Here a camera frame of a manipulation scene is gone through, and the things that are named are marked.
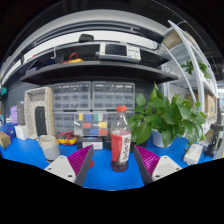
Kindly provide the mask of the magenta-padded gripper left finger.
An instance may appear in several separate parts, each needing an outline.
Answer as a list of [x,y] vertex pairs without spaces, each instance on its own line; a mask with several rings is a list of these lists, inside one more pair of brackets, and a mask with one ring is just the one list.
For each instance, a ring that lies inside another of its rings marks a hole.
[[45,168],[45,171],[82,186],[86,179],[93,155],[93,146],[89,145],[68,157],[59,156]]

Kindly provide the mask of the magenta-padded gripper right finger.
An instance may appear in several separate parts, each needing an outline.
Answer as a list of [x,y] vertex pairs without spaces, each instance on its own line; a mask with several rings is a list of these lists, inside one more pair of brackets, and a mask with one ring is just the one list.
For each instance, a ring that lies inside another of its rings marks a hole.
[[134,146],[133,153],[144,185],[181,170],[181,167],[167,155],[159,157],[138,145]]

